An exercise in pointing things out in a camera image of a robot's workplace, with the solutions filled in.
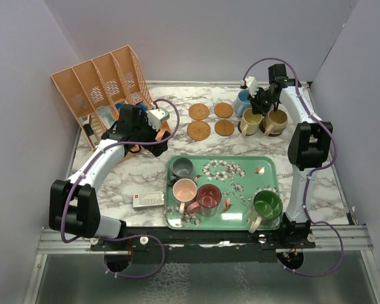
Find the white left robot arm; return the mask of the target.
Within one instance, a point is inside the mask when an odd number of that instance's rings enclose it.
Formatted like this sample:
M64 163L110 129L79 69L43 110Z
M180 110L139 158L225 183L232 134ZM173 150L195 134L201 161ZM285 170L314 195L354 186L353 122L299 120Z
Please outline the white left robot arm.
M144 110L141 106L123 104L118 120L101 136L94 153L67 180L56 180L50 188L49 227L62 236L105 238L114 250L127 242L126 223L104 216L99 211L97 192L114 167L134 147L145 149L155 157L167 149L172 132L161 127L170 117L164 108Z

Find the light wooden coaster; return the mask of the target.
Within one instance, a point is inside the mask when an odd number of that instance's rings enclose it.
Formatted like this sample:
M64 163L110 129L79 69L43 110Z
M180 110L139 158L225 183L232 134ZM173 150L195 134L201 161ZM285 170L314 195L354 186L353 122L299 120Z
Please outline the light wooden coaster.
M234 132L234 124L230 120L219 120L215 123L215 132L220 136L230 136Z

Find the blue ceramic mug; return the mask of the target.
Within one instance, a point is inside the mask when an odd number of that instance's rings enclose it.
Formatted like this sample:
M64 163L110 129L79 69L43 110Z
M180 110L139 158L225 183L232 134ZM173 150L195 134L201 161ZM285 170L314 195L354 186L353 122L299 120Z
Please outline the blue ceramic mug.
M243 116L243 113L251 108L251 103L248 100L249 91L244 89L238 92L235 103L234 103L234 112L238 118Z

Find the red ceramic mug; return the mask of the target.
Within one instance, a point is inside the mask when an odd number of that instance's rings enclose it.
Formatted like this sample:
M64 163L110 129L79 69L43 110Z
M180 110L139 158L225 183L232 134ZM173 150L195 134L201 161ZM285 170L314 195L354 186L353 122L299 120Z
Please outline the red ceramic mug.
M186 208L186 211L188 214L212 217L217 213L221 200L220 189L212 184L206 184L198 189L195 201Z

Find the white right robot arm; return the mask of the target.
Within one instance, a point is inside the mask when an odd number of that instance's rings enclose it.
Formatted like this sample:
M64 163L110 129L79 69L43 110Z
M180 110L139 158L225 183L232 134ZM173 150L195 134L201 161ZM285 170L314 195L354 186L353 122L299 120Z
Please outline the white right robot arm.
M309 105L302 94L297 77L289 78L282 62L268 67L269 87L258 85L254 77L245 73L242 87L249 92L248 100L253 113L269 116L270 110L276 110L282 104L295 123L295 130L288 147L288 160L293 167L293 183L289 205L284 212L279 242L287 248L305 238L312 223L308 214L312 186L318 171L334 163L324 163L329 156L331 144L334 143L333 125L323 121Z

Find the green floral tray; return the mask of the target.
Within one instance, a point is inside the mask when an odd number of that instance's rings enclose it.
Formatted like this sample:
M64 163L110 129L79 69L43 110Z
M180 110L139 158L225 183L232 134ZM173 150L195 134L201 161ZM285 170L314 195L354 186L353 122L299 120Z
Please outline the green floral tray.
M198 187L212 184L222 193L217 213L211 217L179 212L173 187L165 191L164 217L176 230L247 231L248 208L262 190L279 192L276 166L266 156L184 155L194 166Z

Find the grey ceramic mug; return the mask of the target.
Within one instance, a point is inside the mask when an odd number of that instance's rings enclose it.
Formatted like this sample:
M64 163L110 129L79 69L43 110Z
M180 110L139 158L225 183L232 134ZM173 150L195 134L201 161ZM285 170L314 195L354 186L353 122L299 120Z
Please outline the grey ceramic mug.
M168 186L172 187L178 180L181 179L193 180L194 177L195 169L193 163L188 158L178 158L173 162Z

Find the tan ceramic mug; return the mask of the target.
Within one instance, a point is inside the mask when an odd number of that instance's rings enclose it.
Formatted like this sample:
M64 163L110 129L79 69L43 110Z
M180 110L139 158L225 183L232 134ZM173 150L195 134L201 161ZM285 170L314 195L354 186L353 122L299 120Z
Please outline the tan ceramic mug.
M263 119L263 125L266 128L266 132L280 132L285 130L288 125L288 116L286 112L277 109L270 110Z

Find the pink ceramic mug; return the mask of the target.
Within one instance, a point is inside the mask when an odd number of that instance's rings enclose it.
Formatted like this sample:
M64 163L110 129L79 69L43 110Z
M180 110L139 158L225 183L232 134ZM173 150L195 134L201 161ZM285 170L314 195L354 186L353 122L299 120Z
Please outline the pink ceramic mug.
M196 201L197 190L196 183L191 179L180 179L174 184L172 191L180 214Z

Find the yellow ceramic mug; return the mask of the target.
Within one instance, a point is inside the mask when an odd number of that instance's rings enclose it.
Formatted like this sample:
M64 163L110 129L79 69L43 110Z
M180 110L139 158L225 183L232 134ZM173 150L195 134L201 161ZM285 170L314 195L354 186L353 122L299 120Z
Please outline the yellow ceramic mug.
M241 119L242 136L251 136L255 134L263 120L263 115L260 113L254 114L252 109L247 109Z

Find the orange wooden coaster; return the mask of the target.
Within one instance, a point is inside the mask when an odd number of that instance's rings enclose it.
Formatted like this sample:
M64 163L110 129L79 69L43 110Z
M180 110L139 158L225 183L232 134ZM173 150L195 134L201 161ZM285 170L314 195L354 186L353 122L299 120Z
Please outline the orange wooden coaster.
M229 118L234 113L234 110L230 104L221 102L215 105L214 113L219 118Z

